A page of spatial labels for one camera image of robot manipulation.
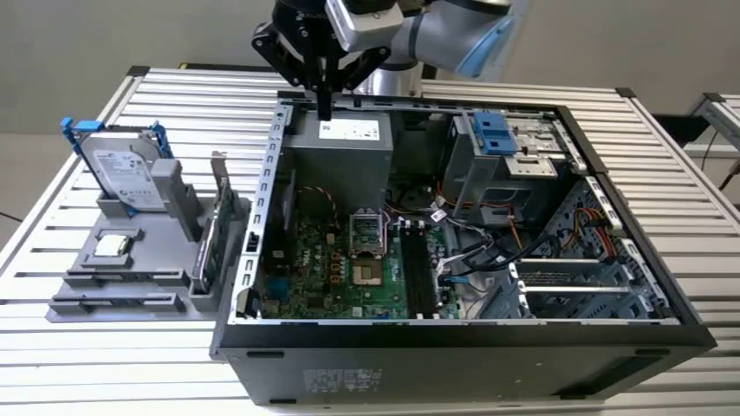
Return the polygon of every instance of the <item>aluminum extrusion table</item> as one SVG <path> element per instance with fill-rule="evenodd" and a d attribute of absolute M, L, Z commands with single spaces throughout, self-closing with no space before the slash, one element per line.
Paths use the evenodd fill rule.
<path fill-rule="evenodd" d="M 227 152 L 232 185 L 248 198 L 284 88 L 271 73 L 151 69 L 126 78 L 99 120 L 159 120 L 202 195 L 216 189 L 211 152 Z M 423 95 L 568 106 L 719 347 L 604 403 L 259 408 L 230 366 L 208 357 L 214 322 L 44 319 L 99 216 L 98 186 L 74 156 L 0 253 L 2 414 L 740 414 L 740 213 L 640 102 L 614 89 L 451 81 L 426 81 Z"/>

